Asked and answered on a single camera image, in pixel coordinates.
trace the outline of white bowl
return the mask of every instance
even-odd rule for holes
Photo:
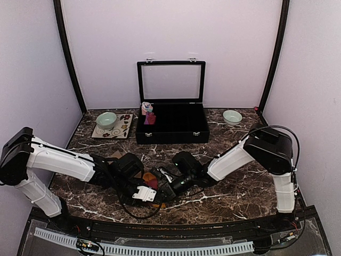
[[[223,113],[224,121],[228,124],[229,127],[233,127],[237,124],[240,124],[243,119],[242,115],[234,110],[226,110]]]
[[[96,119],[96,124],[100,129],[110,130],[114,127],[117,116],[112,112],[105,112]]]

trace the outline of black pole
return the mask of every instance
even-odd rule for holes
[[[71,57],[68,38],[66,35],[66,30],[65,30],[65,24],[64,24],[64,18],[63,18],[63,13],[62,13],[61,2],[60,2],[60,0],[53,0],[53,3],[54,3],[55,17],[57,19],[60,41],[62,43],[64,57],[65,57],[66,65],[68,66],[72,86],[74,87],[79,107],[80,107],[82,113],[85,114],[86,113],[86,106],[85,106],[85,102],[84,102],[84,99],[82,96],[82,92],[80,91],[78,79],[77,79],[76,72],[75,72],[74,63],[73,63],[72,57]]]
[[[275,77],[279,55],[281,53],[281,48],[282,48],[284,32],[286,30],[286,24],[287,24],[288,12],[289,12],[289,3],[290,3],[290,0],[283,0],[282,2],[281,17],[280,17],[279,26],[278,26],[275,48],[274,48],[273,55],[272,55],[269,73],[267,75],[266,83],[264,86],[263,95],[259,103],[259,106],[257,108],[257,111],[259,114],[262,114],[264,111],[266,101],[270,94],[271,85]]]

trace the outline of box lid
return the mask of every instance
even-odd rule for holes
[[[141,103],[202,103],[204,61],[140,61],[137,63]]]

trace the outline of marble table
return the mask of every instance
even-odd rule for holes
[[[135,128],[137,109],[114,110],[116,113],[134,114],[134,120],[128,139],[92,139],[96,117],[104,110],[88,111],[73,136],[69,149],[79,153],[92,153],[109,157],[119,150],[122,154],[136,154],[145,166],[164,166],[173,173],[177,169],[172,157],[179,151],[192,153],[201,163],[209,161],[215,155],[224,152],[235,144],[249,128],[260,122],[253,109],[238,109],[243,115],[240,125],[228,127],[222,118],[225,109],[205,109],[210,128],[210,140],[207,144],[189,145],[137,145]],[[124,212],[113,189],[81,182],[66,175],[56,174],[51,190],[64,198],[72,215],[104,221],[123,223],[143,223],[153,225],[192,225],[219,223],[253,219],[275,214],[276,196],[271,176],[259,164],[251,162],[228,175],[216,186],[206,188],[193,196],[179,197],[167,203],[165,209],[151,219],[136,220]],[[189,193],[199,191],[193,188]],[[135,215],[148,215],[154,209],[149,207],[129,207]]]

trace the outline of black box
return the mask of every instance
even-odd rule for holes
[[[202,105],[205,65],[204,61],[137,63],[141,103],[151,103],[156,115],[154,125],[145,125],[140,107],[137,144],[208,142],[209,128]]]

